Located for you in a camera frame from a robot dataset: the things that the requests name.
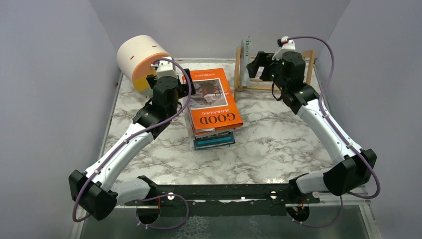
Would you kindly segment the grey ianra book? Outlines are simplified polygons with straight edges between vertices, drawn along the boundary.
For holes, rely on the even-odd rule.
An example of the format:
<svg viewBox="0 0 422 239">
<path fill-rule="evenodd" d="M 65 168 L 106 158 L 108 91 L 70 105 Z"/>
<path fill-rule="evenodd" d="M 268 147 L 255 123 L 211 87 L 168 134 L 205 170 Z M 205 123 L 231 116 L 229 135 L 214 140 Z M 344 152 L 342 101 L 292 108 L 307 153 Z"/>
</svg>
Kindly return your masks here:
<svg viewBox="0 0 422 239">
<path fill-rule="evenodd" d="M 240 45 L 240 85 L 241 87 L 249 87 L 250 77 L 247 70 L 247 64 L 250 63 L 250 46 L 251 46 L 251 37 L 245 37 L 241 41 Z"/>
</svg>

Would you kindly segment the orange Good Morning book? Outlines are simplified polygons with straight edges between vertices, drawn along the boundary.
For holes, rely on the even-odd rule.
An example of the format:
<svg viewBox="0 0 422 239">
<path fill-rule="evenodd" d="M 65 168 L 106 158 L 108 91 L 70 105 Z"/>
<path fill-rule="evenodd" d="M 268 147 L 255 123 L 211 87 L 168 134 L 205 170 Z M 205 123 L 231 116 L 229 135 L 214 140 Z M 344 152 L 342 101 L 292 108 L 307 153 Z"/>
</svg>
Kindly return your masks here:
<svg viewBox="0 0 422 239">
<path fill-rule="evenodd" d="M 195 94 L 189 111 L 196 132 L 236 129 L 243 120 L 223 68 L 192 70 Z"/>
</svg>

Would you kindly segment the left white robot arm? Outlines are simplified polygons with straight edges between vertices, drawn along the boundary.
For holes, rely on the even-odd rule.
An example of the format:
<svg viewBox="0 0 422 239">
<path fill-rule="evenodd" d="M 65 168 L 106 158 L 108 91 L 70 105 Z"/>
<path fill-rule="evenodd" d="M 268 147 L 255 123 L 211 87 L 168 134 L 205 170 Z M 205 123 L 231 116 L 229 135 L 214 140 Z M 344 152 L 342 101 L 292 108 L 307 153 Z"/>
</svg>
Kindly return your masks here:
<svg viewBox="0 0 422 239">
<path fill-rule="evenodd" d="M 92 166 L 70 174 L 71 198 L 75 202 L 73 221 L 81 222 L 90 216 L 100 221 L 118 204 L 140 200 L 148 205 L 156 200 L 156 190 L 142 177 L 123 183 L 116 180 L 135 156 L 187 108 L 179 99 L 189 98 L 195 90 L 190 70 L 182 69 L 182 74 L 184 84 L 177 76 L 149 75 L 153 96 L 137 112 L 124 135 Z"/>
</svg>

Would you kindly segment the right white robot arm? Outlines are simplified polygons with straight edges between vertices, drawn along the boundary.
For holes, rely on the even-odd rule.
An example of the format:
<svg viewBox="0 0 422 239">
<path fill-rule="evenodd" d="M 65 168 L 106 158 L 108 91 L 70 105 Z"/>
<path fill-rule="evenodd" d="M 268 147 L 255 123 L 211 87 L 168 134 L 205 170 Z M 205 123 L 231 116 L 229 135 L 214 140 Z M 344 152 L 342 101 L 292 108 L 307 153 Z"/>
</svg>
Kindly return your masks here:
<svg viewBox="0 0 422 239">
<path fill-rule="evenodd" d="M 363 149 L 353 141 L 329 115 L 319 93 L 304 80 L 306 68 L 301 53 L 284 52 L 280 59 L 259 51 L 247 64 L 249 77 L 254 78 L 262 67 L 262 81 L 272 82 L 281 91 L 277 101 L 289 107 L 315 133 L 327 150 L 334 166 L 326 172 L 307 173 L 289 181 L 288 198 L 295 203 L 308 193 L 330 192 L 341 196 L 366 184 L 377 160 L 372 149 Z"/>
</svg>

